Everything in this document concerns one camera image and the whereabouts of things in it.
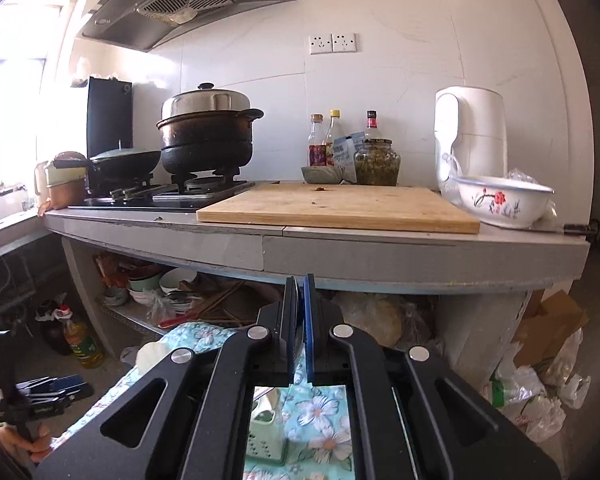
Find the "metal bolt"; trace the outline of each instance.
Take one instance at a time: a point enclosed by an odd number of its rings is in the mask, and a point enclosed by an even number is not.
[[[353,329],[349,325],[341,324],[333,327],[333,335],[336,337],[351,337]]]
[[[269,329],[265,326],[252,326],[247,331],[247,336],[249,336],[250,339],[264,339],[267,335],[269,335]]]
[[[414,361],[424,362],[429,359],[429,350],[424,348],[424,346],[414,346],[409,350],[409,357]]]
[[[171,360],[176,364],[184,364],[191,361],[193,357],[193,352],[186,348],[178,348],[176,351],[171,354]]]

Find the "seasoning packet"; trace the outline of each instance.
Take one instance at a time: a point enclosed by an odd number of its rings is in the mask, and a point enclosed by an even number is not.
[[[339,137],[333,141],[333,163],[343,168],[344,180],[355,184],[356,166],[354,156],[357,150],[362,147],[365,140],[364,132],[356,132],[346,137]]]

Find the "white air fryer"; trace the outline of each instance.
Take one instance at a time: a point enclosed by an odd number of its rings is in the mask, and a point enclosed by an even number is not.
[[[450,153],[462,173],[504,176],[507,173],[507,128],[502,96],[485,88],[451,86],[436,93],[436,175],[438,185],[449,177],[442,159]]]

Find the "wall outlet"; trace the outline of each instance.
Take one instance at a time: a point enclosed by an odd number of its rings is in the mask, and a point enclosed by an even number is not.
[[[333,52],[331,34],[312,34],[309,36],[309,54]]]
[[[332,34],[334,52],[357,52],[356,35],[353,32]]]

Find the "shelf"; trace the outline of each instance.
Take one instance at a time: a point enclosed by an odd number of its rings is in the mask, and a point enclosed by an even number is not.
[[[163,330],[149,323],[146,320],[148,307],[137,301],[128,300],[120,306],[109,306],[104,303],[104,300],[98,300],[98,304],[106,314],[116,318],[141,334],[163,336],[168,332],[168,330]]]

